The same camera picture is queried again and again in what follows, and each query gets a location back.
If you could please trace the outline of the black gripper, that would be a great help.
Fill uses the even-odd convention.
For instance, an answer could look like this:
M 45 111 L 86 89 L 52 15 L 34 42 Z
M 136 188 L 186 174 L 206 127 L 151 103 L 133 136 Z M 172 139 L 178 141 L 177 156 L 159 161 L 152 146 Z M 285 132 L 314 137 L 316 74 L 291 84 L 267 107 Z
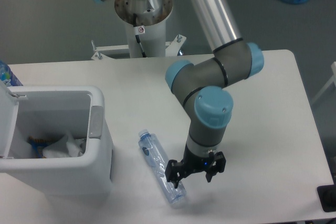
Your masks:
M 210 183 L 217 173 L 224 172 L 225 165 L 226 158 L 223 152 L 210 152 L 206 157 L 200 157 L 193 154 L 186 145 L 183 159 L 180 162 L 174 159 L 168 161 L 165 176 L 175 189 L 178 188 L 183 178 L 195 173 L 205 172 L 206 180 Z

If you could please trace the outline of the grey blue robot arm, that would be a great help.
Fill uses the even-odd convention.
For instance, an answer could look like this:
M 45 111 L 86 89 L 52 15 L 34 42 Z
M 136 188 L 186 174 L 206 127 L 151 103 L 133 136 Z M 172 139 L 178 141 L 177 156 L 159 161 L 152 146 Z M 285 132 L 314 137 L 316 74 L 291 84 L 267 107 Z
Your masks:
M 102 3 L 107 0 L 94 0 Z M 217 150 L 232 116 L 233 100 L 225 90 L 236 82 L 259 73 L 264 56 L 254 43 L 246 43 L 234 22 L 226 0 L 191 0 L 213 57 L 199 64 L 180 60 L 170 65 L 165 80 L 191 123 L 181 161 L 170 160 L 165 176 L 177 187 L 193 173 L 205 172 L 206 179 L 222 173 L 226 159 Z M 165 51 L 165 32 L 151 27 L 168 17 L 168 0 L 115 0 L 115 11 L 130 25 L 130 55 L 150 57 L 152 49 Z

